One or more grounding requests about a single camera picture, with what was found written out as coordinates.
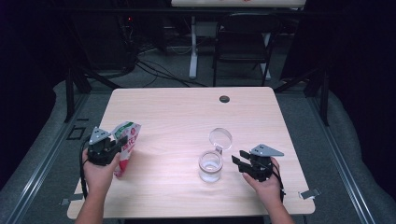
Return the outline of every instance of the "gray carpet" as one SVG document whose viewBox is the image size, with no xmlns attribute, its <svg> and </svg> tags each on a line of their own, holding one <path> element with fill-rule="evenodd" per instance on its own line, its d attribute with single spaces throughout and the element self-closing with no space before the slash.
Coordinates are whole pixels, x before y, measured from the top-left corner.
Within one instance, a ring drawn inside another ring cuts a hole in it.
<svg viewBox="0 0 396 224">
<path fill-rule="evenodd" d="M 272 79 L 266 82 L 266 86 L 274 88 L 282 84 L 279 81 L 279 76 L 290 41 L 289 36 L 283 36 L 278 40 L 270 66 Z M 162 70 L 160 66 L 155 64 L 158 63 L 175 76 L 189 80 L 190 53 L 180 54 L 186 52 L 185 48 L 174 48 L 174 50 L 177 50 L 177 53 L 169 49 L 167 55 L 157 50 L 151 50 L 139 55 L 139 59 Z M 211 50 L 212 46 L 210 44 L 202 43 L 199 50 L 198 78 L 194 80 L 206 86 L 211 86 L 212 83 Z M 219 76 L 225 77 L 226 74 L 233 71 L 233 78 L 221 78 L 218 81 L 219 86 L 260 86 L 261 82 L 257 80 L 257 77 L 260 77 L 260 71 L 259 69 L 251 71 L 251 67 L 250 65 L 231 67 L 224 64 L 224 67 L 219 70 Z M 255 77 L 256 80 L 241 79 L 241 74 L 245 75 L 246 73 Z M 139 67 L 136 67 L 127 76 L 111 80 L 126 88 L 184 87 L 178 81 L 160 77 L 151 83 L 154 76 Z M 2 210 L 0 223 L 6 223 L 9 216 L 15 214 L 13 210 L 19 204 L 23 189 L 35 173 L 36 167 L 40 166 L 41 162 L 50 153 L 50 149 L 54 147 L 59 148 L 59 150 L 53 154 L 53 163 L 46 164 L 50 169 L 43 174 L 43 177 L 45 177 L 43 182 L 39 183 L 37 191 L 33 192 L 33 200 L 24 206 L 25 210 L 19 211 L 21 216 L 18 221 L 20 223 L 73 223 L 66 216 L 67 205 L 61 206 L 59 203 L 61 199 L 68 198 L 73 194 L 78 182 L 78 152 L 81 141 L 67 140 L 67 135 L 73 128 L 85 128 L 83 136 L 90 134 L 93 127 L 99 125 L 111 93 L 109 88 L 98 81 L 90 79 L 90 82 L 93 86 L 92 93 L 87 96 L 77 93 L 76 101 L 81 104 L 81 107 L 68 125 L 63 123 L 66 111 L 64 83 L 54 89 L 58 98 L 48 123 L 37 137 L 18 170 L 0 193 L 0 208 Z M 317 111 L 312 109 L 310 100 L 306 99 L 301 92 L 303 86 L 304 84 L 299 84 L 288 92 L 277 94 L 276 97 L 303 167 L 308 187 L 311 189 L 319 188 L 322 194 L 315 199 L 316 211 L 314 214 L 306 217 L 293 216 L 293 218 L 296 223 L 361 223 L 349 192 L 335 166 L 331 146 L 322 131 L 320 121 L 315 116 Z M 374 182 L 370 172 L 361 162 L 359 140 L 353 125 L 340 102 L 332 94 L 329 104 L 329 122 L 333 137 L 361 189 L 362 196 L 367 202 L 375 222 L 394 222 L 396 220 L 394 213 L 396 204 Z M 79 131 L 74 131 L 69 138 L 76 137 L 79 134 Z M 59 142 L 56 141 L 57 137 L 61 137 Z M 222 220 L 223 223 L 233 223 L 233 221 L 236 221 L 236 219 Z M 105 220 L 105 223 L 116 222 L 117 220 L 113 219 Z"/>
</svg>

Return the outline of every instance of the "table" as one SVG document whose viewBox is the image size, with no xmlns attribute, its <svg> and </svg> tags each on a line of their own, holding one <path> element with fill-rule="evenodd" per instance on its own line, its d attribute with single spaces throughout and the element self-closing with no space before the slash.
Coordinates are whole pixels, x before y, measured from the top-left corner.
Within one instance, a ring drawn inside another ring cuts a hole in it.
<svg viewBox="0 0 396 224">
<path fill-rule="evenodd" d="M 235 11 L 239 7 L 303 7 L 304 5 L 305 0 L 172 0 L 172 7 L 235 7 Z M 197 64 L 196 21 L 192 16 L 190 78 L 196 78 Z M 266 64 L 261 64 L 262 71 L 265 70 L 265 66 Z"/>
<path fill-rule="evenodd" d="M 219 98 L 226 95 L 230 102 Z M 267 212 L 246 183 L 232 155 L 265 144 L 285 154 L 277 160 L 291 214 L 310 214 L 312 200 L 275 94 L 266 87 L 118 89 L 113 91 L 100 128 L 111 131 L 124 121 L 142 125 L 123 177 L 113 178 L 104 217 L 239 217 Z M 199 156 L 214 150 L 209 133 L 224 128 L 233 136 L 223 151 L 221 178 L 206 183 L 198 175 Z M 76 193 L 81 193 L 80 185 Z M 76 218 L 83 201 L 70 203 Z"/>
</svg>

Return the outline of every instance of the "dark background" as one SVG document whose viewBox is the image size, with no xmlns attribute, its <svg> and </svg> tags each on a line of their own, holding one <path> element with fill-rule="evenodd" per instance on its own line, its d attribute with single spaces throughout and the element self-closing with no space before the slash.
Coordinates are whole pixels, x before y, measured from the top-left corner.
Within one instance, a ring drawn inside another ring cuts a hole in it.
<svg viewBox="0 0 396 224">
<path fill-rule="evenodd" d="M 390 1 L 356 2 L 307 1 L 305 10 L 341 10 L 350 16 L 334 21 L 302 19 L 282 77 L 299 76 L 317 66 L 329 52 L 333 53 L 328 70 L 331 91 L 340 98 L 355 125 L 363 161 L 377 183 L 395 199 L 396 180 L 392 178 L 396 172 L 392 144 L 396 136 L 394 7 Z M 52 88 L 64 80 L 70 63 L 92 68 L 89 53 L 73 37 L 73 34 L 81 35 L 78 26 L 74 21 L 64 23 L 56 16 L 43 13 L 46 4 L 7 1 L 0 8 L 1 95 L 4 99 L 1 142 L 5 143 L 0 161 L 1 187 L 47 121 L 55 102 Z M 114 50 L 128 52 L 122 47 Z M 120 69 L 128 63 L 123 59 L 111 58 L 113 65 Z"/>
</svg>

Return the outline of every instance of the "red and white package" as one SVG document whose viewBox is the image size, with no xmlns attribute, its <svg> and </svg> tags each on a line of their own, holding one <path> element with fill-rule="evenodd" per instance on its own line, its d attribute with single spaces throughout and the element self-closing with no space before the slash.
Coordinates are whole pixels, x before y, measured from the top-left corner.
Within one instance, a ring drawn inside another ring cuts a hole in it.
<svg viewBox="0 0 396 224">
<path fill-rule="evenodd" d="M 134 143 L 139 135 L 140 127 L 140 124 L 125 121 L 111 132 L 114 139 L 117 139 L 117 141 L 124 136 L 128 136 L 128 142 L 121 148 L 120 163 L 114 171 L 116 177 L 121 177 L 125 172 L 132 150 L 134 149 Z"/>
</svg>

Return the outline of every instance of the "chair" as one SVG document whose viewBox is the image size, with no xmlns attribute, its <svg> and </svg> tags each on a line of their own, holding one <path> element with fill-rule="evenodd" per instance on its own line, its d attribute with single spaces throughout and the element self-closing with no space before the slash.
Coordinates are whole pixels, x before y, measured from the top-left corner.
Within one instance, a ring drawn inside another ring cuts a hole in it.
<svg viewBox="0 0 396 224">
<path fill-rule="evenodd" d="M 274 15 L 235 13 L 220 19 L 216 29 L 213 57 L 213 86 L 216 86 L 217 63 L 266 63 L 262 86 L 268 72 L 274 39 L 282 28 L 280 19 Z M 268 34 L 265 44 L 264 34 Z"/>
</svg>

